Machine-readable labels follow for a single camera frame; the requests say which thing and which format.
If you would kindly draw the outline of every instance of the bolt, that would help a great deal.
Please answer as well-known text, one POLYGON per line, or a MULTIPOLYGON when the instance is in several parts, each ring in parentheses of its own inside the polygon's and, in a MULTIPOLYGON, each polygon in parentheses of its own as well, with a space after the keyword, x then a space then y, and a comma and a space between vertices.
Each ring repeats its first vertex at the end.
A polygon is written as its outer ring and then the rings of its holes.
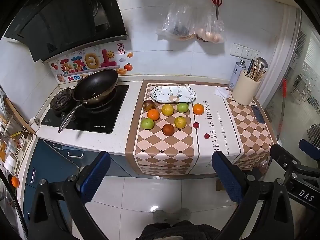
POLYGON ((39 181, 39 184, 40 184, 40 185, 43 185, 43 184, 45 184, 46 182, 47 182, 46 179, 41 179, 41 180, 39 181))
POLYGON ((256 178, 253 175, 247 175, 248 181, 254 181, 256 178))
POLYGON ((68 177, 68 181, 70 181, 70 182, 75 181, 76 178, 77 178, 76 175, 70 175, 70 176, 68 177))
POLYGON ((278 179, 277 179, 277 183, 278 183, 279 185, 282 185, 282 184, 283 184, 283 180, 280 179, 280 178, 278 178, 278 179))

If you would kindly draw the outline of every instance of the black glass cooktop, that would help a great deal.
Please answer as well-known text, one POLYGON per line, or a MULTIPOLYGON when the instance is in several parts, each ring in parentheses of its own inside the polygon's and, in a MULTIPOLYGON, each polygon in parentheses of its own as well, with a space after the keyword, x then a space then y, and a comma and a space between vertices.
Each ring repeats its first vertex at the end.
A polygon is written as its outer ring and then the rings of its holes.
MULTIPOLYGON (((92 113, 83 106, 79 107, 66 128, 79 131, 112 133, 128 88, 128 85, 116 86, 116 94, 104 111, 92 113)), ((49 109, 41 124, 60 127, 67 114, 68 113, 63 113, 62 117, 56 116, 54 110, 49 109)))

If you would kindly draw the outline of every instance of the scissors blade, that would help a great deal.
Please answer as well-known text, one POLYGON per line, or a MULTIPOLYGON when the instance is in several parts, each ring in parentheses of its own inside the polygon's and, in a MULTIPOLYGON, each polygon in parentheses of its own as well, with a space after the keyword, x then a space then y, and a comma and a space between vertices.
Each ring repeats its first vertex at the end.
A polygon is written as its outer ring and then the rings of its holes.
POLYGON ((216 5, 216 16, 217 16, 217 20, 219 19, 219 6, 216 5))

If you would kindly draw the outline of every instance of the rectangular floral plate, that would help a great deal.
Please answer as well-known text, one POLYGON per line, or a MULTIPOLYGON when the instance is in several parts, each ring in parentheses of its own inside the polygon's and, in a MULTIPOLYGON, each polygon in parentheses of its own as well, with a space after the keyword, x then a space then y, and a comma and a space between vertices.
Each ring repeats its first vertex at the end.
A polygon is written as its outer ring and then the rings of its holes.
POLYGON ((160 86, 151 90, 151 97, 158 103, 191 103, 196 92, 190 87, 160 86))

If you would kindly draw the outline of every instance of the black range hood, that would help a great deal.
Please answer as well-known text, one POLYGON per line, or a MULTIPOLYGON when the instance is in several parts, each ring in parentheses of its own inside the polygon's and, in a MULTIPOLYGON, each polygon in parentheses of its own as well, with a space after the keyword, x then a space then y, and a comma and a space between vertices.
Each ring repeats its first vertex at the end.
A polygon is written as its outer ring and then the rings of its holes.
POLYGON ((127 38, 116 0, 28 0, 4 36, 28 46, 35 62, 84 44, 127 38))

